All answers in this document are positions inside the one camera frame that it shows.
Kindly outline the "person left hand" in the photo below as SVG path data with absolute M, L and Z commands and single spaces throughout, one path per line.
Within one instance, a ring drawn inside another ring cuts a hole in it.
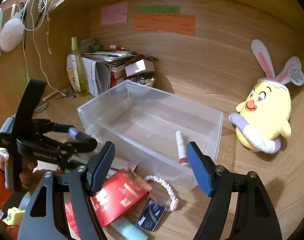
M 4 185 L 9 191 L 21 191 L 24 187 L 32 193 L 38 180 L 35 178 L 34 169 L 38 162 L 33 158 L 14 158 L 6 150 L 0 150 L 0 169 L 4 172 Z

